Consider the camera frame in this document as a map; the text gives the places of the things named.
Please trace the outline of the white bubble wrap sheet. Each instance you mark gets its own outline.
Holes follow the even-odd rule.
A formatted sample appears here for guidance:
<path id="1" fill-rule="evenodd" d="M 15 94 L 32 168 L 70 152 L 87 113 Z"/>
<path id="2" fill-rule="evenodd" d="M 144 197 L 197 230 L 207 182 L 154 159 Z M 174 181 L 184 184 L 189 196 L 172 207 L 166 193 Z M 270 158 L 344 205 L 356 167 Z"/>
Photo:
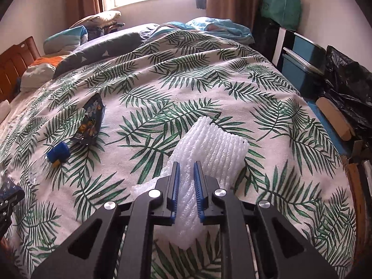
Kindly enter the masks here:
<path id="1" fill-rule="evenodd" d="M 159 178 L 171 174 L 174 162 L 180 165 L 180 186 L 175 224 L 155 230 L 160 239 L 167 240 L 181 249 L 193 245 L 204 231 L 197 213 L 194 188 L 194 163 L 200 161 L 203 173 L 217 179 L 219 186 L 230 189 L 245 166 L 249 143 L 243 137 L 225 132 L 212 123 L 212 118 L 202 116 L 179 140 L 161 173 L 141 185 L 130 188 L 130 199 L 155 188 Z"/>

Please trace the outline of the dark snack wrapper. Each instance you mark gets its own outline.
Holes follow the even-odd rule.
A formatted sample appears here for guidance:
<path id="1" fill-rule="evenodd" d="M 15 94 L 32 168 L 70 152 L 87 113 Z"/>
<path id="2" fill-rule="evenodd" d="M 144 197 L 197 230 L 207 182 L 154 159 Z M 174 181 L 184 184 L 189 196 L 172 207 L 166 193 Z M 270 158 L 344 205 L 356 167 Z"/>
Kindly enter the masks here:
<path id="1" fill-rule="evenodd" d="M 72 141 L 90 146 L 96 142 L 105 115 L 105 105 L 99 93 L 94 94 L 84 105 L 84 117 L 80 121 Z"/>

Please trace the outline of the palm leaf bed cover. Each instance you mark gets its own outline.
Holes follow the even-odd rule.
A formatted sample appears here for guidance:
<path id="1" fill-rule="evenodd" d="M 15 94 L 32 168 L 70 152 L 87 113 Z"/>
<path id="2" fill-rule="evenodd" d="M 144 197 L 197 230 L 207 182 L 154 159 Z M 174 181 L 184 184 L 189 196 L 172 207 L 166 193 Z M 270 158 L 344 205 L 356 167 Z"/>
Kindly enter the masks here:
<path id="1" fill-rule="evenodd" d="M 342 161 L 298 90 L 236 41 L 175 30 L 59 69 L 1 123 L 1 166 L 23 188 L 5 238 L 30 278 L 105 202 L 127 203 L 180 165 L 175 223 L 155 229 L 152 278 L 219 278 L 219 228 L 197 215 L 194 162 L 243 201 L 267 200 L 336 271 L 354 262 Z"/>

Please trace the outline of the orange white pillow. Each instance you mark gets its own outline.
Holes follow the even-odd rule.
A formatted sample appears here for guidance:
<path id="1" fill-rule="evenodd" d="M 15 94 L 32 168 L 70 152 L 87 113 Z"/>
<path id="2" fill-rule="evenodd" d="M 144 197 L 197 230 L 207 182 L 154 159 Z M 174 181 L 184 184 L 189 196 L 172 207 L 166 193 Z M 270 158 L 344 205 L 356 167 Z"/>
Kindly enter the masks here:
<path id="1" fill-rule="evenodd" d="M 32 62 L 23 73 L 20 82 L 20 91 L 29 92 L 43 86 L 53 78 L 56 67 L 67 55 L 46 55 Z"/>

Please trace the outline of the wooden headboard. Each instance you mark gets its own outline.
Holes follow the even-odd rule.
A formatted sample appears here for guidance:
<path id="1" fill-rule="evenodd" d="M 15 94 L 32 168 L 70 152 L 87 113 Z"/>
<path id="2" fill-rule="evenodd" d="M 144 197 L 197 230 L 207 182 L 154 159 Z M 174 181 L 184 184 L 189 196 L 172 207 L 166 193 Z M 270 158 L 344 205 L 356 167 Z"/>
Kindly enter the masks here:
<path id="1" fill-rule="evenodd" d="M 12 45 L 1 54 L 1 101 L 13 100 L 23 73 L 39 57 L 40 54 L 32 36 L 17 45 Z"/>

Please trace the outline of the brown cardboard piece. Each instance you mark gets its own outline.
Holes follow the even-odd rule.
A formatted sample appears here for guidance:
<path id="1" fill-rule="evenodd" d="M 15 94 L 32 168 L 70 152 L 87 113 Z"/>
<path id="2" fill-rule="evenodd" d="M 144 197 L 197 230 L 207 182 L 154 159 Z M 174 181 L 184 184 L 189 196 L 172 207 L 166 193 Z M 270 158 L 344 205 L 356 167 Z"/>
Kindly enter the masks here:
<path id="1" fill-rule="evenodd" d="M 325 97 L 320 97 L 316 101 L 316 106 L 323 113 L 325 118 L 330 122 L 338 136 L 344 140 L 351 140 L 356 134 L 351 124 L 347 121 L 341 111 Z"/>

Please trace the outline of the teal striped pillow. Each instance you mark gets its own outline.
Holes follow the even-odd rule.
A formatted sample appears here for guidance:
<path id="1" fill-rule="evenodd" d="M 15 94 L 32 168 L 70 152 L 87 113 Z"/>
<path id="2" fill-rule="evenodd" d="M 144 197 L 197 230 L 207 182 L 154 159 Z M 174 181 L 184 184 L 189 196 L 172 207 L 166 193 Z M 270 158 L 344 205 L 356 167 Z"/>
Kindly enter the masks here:
<path id="1" fill-rule="evenodd" d="M 80 45 L 87 43 L 88 32 L 84 26 L 63 30 L 47 38 L 43 43 L 45 54 L 73 52 Z"/>

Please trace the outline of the black garbage bag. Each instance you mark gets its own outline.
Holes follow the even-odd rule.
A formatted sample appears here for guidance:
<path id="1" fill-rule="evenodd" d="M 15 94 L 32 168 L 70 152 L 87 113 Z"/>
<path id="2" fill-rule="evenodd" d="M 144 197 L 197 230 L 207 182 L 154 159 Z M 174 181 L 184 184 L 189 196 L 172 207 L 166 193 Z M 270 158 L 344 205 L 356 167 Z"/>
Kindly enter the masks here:
<path id="1" fill-rule="evenodd" d="M 356 135 L 371 142 L 371 72 L 328 46 L 323 94 L 341 111 Z"/>

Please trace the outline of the dark triangle pattern pillow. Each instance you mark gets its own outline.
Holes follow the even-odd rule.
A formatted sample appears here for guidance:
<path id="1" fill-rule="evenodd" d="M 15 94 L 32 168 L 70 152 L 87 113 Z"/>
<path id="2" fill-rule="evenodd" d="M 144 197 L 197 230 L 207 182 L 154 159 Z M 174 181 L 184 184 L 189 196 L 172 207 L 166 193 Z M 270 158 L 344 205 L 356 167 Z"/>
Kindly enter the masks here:
<path id="1" fill-rule="evenodd" d="M 98 61 L 122 56 L 140 47 L 159 27 L 156 23 L 138 25 L 109 33 L 79 46 L 56 67 L 53 78 Z"/>

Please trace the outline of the blue storage drawers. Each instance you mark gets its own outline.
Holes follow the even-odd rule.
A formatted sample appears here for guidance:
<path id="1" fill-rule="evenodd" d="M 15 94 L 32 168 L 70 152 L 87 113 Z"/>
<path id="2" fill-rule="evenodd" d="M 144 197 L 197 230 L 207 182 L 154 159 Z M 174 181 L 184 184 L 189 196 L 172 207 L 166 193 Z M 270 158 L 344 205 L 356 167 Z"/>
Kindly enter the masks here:
<path id="1" fill-rule="evenodd" d="M 326 50 L 303 35 L 279 28 L 272 63 L 310 101 L 319 98 L 324 82 Z"/>

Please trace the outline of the light blue blanket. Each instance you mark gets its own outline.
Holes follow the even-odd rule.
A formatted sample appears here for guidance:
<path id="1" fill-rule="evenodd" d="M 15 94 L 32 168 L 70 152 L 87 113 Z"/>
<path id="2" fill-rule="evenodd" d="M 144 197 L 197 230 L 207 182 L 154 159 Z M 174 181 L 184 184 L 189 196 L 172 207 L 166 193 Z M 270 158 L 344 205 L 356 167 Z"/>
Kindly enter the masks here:
<path id="1" fill-rule="evenodd" d="M 233 40 L 244 45 L 255 43 L 252 32 L 248 27 L 234 23 L 229 19 L 218 19 L 209 17 L 194 18 L 187 23 L 182 23 L 179 21 L 170 21 L 163 23 L 152 31 L 149 40 L 160 38 L 161 35 L 170 33 L 175 30 L 203 32 L 208 35 Z"/>

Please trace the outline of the teal shopping bag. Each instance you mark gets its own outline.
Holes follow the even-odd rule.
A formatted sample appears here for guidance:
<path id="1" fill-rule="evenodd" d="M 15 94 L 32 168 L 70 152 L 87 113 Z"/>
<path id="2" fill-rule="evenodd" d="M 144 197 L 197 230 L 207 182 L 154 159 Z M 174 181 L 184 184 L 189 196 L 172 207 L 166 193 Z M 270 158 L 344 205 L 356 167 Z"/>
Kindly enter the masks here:
<path id="1" fill-rule="evenodd" d="M 260 14 L 287 30 L 297 30 L 301 21 L 301 0 L 262 0 Z"/>

